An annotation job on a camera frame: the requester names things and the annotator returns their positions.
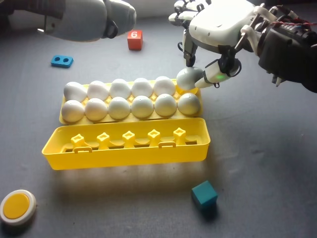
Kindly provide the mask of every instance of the yellow egg carton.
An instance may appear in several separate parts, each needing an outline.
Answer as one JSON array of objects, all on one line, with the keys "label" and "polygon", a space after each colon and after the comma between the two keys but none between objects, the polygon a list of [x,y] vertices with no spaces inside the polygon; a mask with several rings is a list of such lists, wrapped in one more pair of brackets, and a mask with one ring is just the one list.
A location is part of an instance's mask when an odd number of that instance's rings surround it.
[{"label": "yellow egg carton", "polygon": [[42,150],[54,170],[193,162],[207,156],[202,118],[70,125]]},{"label": "yellow egg carton", "polygon": [[[202,101],[202,97],[201,97],[201,92],[200,92],[200,89],[198,88],[194,88],[192,90],[188,90],[188,91],[185,91],[185,90],[182,90],[180,87],[177,86],[177,83],[176,83],[176,79],[172,79],[174,85],[176,86],[176,92],[174,93],[173,95],[173,98],[176,100],[176,102],[178,103],[179,101],[179,98],[185,94],[185,93],[193,93],[195,94],[198,98],[199,98],[199,101],[200,101],[200,104],[201,104],[201,108],[199,110],[199,112],[197,112],[196,114],[194,115],[191,115],[191,116],[187,116],[187,115],[184,115],[182,114],[178,109],[176,110],[176,112],[171,115],[170,117],[162,117],[160,116],[159,114],[157,114],[155,111],[153,111],[153,113],[145,118],[145,119],[139,119],[137,117],[135,117],[132,113],[130,113],[126,118],[124,119],[121,119],[121,120],[117,120],[117,119],[113,119],[112,117],[110,117],[110,115],[108,114],[107,116],[105,116],[103,119],[99,120],[99,121],[91,121],[89,120],[86,116],[84,116],[82,119],[80,119],[79,121],[77,122],[74,122],[74,123],[70,123],[70,122],[67,122],[63,119],[62,115],[61,115],[61,109],[60,109],[60,113],[59,113],[59,121],[60,123],[62,124],[65,124],[65,125],[74,125],[74,124],[95,124],[95,123],[103,123],[103,122],[116,122],[116,121],[141,121],[141,120],[153,120],[153,119],[179,119],[179,118],[193,118],[193,117],[199,117],[202,113],[203,113],[203,101]],[[155,80],[150,80],[149,81],[150,84],[154,85],[155,83]],[[133,82],[128,82],[129,86],[132,87],[133,85]],[[110,88],[111,86],[111,83],[106,83],[105,84],[108,88]],[[88,88],[89,84],[84,84],[83,85],[85,88]],[[153,103],[155,103],[155,100],[157,99],[157,96],[155,95],[155,93],[152,94],[152,96],[149,97]],[[127,101],[129,102],[129,104],[131,105],[132,104],[132,101],[133,101],[134,97],[133,95],[131,95]],[[86,106],[86,103],[88,102],[88,98],[86,98],[82,104],[83,106]],[[109,96],[106,100],[104,100],[104,102],[106,103],[106,105],[108,106],[110,101],[112,100],[112,98]],[[61,107],[63,107],[63,105],[65,104],[66,100],[65,100],[65,97],[63,97],[63,100],[62,100],[62,105]]]}]

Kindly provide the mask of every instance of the number 6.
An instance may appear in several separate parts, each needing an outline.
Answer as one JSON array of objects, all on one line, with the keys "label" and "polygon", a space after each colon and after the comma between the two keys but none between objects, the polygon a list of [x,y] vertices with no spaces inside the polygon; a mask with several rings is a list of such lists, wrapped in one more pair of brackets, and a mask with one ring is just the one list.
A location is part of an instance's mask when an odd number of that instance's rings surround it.
[{"label": "number 6", "polygon": [[138,36],[138,32],[133,31],[131,32],[131,37],[136,38]]}]

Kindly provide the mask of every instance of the round button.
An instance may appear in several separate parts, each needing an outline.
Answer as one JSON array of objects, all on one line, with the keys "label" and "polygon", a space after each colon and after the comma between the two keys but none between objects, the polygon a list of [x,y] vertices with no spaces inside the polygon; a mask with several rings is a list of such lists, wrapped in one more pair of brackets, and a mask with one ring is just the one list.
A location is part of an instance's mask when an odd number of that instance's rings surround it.
[{"label": "round button", "polygon": [[26,190],[9,193],[0,205],[0,217],[9,225],[21,225],[27,222],[36,209],[36,199]]}]

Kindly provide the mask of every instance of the table surface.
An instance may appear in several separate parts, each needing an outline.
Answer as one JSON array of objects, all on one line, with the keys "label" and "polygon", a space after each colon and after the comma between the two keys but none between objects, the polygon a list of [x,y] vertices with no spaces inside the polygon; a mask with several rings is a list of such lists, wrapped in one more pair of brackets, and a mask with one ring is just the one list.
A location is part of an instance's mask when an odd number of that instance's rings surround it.
[{"label": "table surface", "polygon": [[[297,6],[316,21],[317,5]],[[166,18],[139,21],[144,45],[128,50],[126,36],[73,43],[35,31],[0,39],[0,197],[31,191],[33,222],[2,225],[0,237],[310,238],[317,233],[317,94],[285,82],[278,88],[254,54],[240,52],[241,73],[219,89],[202,90],[211,136],[199,163],[53,171],[41,150],[60,125],[69,81],[175,78],[184,67],[176,44],[182,29]],[[51,67],[54,55],[74,57],[70,69]],[[196,66],[217,54],[198,49]],[[209,180],[217,212],[204,218],[191,188]]]}]

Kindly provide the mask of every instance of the red block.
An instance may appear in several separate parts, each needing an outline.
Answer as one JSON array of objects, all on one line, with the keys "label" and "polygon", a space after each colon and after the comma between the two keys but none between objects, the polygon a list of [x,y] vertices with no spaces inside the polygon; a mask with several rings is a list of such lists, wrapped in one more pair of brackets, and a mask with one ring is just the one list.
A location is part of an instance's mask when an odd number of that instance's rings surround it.
[{"label": "red block", "polygon": [[128,34],[129,50],[140,51],[142,49],[143,36],[142,31],[132,30]]}]

